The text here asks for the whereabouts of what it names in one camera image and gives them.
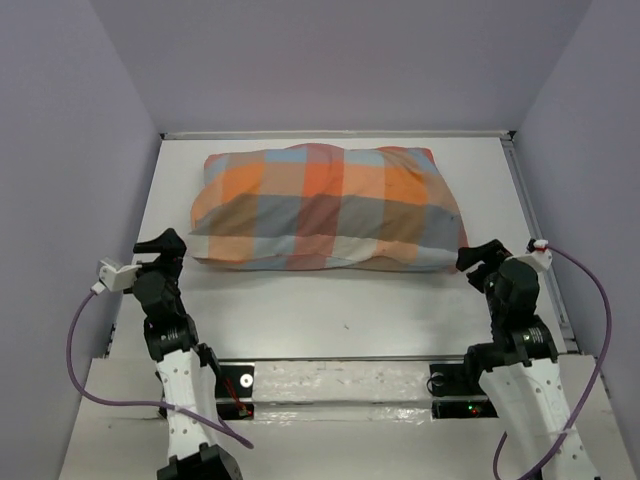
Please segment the multicolour patchwork pillowcase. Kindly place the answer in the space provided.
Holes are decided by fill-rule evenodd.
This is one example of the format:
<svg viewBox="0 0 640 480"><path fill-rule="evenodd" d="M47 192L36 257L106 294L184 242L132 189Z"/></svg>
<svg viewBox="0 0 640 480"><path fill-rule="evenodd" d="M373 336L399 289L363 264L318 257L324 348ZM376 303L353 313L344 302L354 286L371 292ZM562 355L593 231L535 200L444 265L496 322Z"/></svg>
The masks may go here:
<svg viewBox="0 0 640 480"><path fill-rule="evenodd" d="M217 268L438 272L467 245L427 148L308 143L213 154L203 176L187 248Z"/></svg>

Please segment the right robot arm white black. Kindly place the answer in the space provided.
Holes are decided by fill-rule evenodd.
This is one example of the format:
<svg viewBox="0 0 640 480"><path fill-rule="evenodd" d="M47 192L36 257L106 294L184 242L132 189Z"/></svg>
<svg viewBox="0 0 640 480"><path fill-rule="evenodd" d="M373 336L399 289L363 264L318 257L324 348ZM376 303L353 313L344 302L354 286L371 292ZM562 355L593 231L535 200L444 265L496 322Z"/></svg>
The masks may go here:
<svg viewBox="0 0 640 480"><path fill-rule="evenodd" d="M498 240L462 247L456 267L487 303L492 340L468 348L462 384L484 392L505 441L524 458L524 479L597 479L560 378L559 353L537 313L539 276L552 262L544 240L513 255Z"/></svg>

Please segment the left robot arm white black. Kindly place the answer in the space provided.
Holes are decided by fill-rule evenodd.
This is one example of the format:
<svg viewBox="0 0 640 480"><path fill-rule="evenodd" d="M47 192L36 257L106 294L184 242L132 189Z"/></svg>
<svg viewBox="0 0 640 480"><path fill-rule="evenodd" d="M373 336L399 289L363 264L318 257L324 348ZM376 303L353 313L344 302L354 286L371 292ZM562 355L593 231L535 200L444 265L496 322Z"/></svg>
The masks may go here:
<svg viewBox="0 0 640 480"><path fill-rule="evenodd" d="M131 292L144 314L144 339L162 383L169 427L167 465L158 479L240 479L240 467L220 442L233 431L219 418L215 391L221 370L213 350L199 341L181 299L179 277L186 244L172 228L134 245L141 262Z"/></svg>

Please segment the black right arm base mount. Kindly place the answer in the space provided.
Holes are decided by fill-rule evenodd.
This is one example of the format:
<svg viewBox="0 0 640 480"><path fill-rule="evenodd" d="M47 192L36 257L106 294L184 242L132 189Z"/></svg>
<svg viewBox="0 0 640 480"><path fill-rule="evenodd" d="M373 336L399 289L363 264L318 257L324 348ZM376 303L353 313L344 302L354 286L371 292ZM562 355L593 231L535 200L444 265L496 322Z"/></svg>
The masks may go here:
<svg viewBox="0 0 640 480"><path fill-rule="evenodd" d="M435 420L497 418L497 412L477 383L471 383L462 363L431 363L426 388Z"/></svg>

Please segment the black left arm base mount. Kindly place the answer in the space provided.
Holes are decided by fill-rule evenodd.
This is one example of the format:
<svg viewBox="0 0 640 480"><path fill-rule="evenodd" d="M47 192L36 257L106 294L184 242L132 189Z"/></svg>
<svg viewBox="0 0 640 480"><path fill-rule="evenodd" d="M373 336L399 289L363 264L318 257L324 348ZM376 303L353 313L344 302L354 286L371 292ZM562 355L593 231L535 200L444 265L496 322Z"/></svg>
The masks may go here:
<svg viewBox="0 0 640 480"><path fill-rule="evenodd" d="M215 398L219 417L225 421L252 420L254 418L253 365L230 364L203 368L216 376Z"/></svg>

